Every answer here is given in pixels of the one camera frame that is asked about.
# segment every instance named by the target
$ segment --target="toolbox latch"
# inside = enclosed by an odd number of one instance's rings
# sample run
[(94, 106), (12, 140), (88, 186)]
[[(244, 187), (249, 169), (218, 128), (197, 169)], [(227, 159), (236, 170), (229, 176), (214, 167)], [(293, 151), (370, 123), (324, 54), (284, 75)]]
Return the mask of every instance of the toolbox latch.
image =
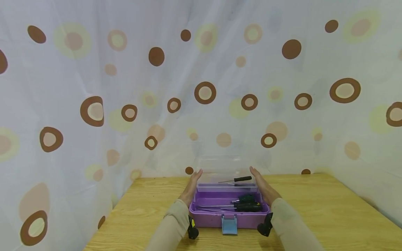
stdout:
[(237, 235), (236, 215), (232, 219), (225, 218), (225, 215), (222, 215), (222, 234)]

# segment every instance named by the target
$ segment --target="table top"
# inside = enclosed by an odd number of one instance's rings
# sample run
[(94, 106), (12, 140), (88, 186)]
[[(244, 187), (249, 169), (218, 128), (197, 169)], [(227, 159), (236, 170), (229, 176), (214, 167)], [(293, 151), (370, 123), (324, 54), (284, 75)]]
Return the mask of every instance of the table top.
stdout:
[[(302, 216), (325, 250), (400, 250), (402, 230), (335, 178), (326, 174), (267, 175), (264, 178)], [(141, 178), (127, 190), (84, 251), (144, 250), (165, 212), (189, 178)], [(275, 231), (239, 229), (223, 236), (221, 229), (199, 228), (177, 250), (283, 250)]]

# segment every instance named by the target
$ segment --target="toolbox lid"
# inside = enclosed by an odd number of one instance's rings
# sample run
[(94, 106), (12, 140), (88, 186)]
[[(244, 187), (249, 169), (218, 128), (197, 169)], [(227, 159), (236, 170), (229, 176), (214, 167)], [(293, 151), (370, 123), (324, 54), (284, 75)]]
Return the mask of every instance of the toolbox lid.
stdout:
[[(197, 189), (208, 192), (211, 189), (222, 191), (241, 190), (243, 186), (256, 188), (255, 180), (249, 170), (250, 162), (239, 155), (201, 156), (197, 171), (203, 170)], [(235, 178), (250, 176), (250, 180), (234, 182)]]

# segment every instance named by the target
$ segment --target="person's right hand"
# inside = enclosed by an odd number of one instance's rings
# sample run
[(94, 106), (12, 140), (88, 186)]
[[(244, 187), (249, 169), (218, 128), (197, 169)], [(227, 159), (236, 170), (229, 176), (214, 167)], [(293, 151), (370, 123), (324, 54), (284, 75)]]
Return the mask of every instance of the person's right hand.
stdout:
[(268, 182), (261, 176), (260, 172), (257, 171), (257, 169), (250, 166), (250, 172), (255, 178), (255, 181), (261, 195), (263, 196), (264, 201), (269, 206), (271, 206), (277, 198), (281, 198), (281, 195), (268, 184)]

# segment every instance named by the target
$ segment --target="hand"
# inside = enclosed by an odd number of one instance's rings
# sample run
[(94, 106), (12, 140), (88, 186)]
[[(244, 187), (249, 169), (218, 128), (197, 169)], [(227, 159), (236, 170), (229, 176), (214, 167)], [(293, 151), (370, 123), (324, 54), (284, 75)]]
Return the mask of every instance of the hand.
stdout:
[(179, 199), (181, 199), (187, 205), (187, 207), (190, 206), (190, 203), (193, 200), (195, 189), (197, 188), (197, 181), (201, 175), (202, 169), (200, 169), (198, 172), (194, 172), (190, 177), (189, 183), (179, 197)]
[(277, 198), (282, 198), (281, 195), (273, 189), (268, 182), (261, 176), (260, 172), (257, 171), (254, 167), (250, 166), (250, 172), (255, 177), (255, 181), (260, 190), (261, 195), (263, 196), (264, 201), (272, 206), (272, 203)]

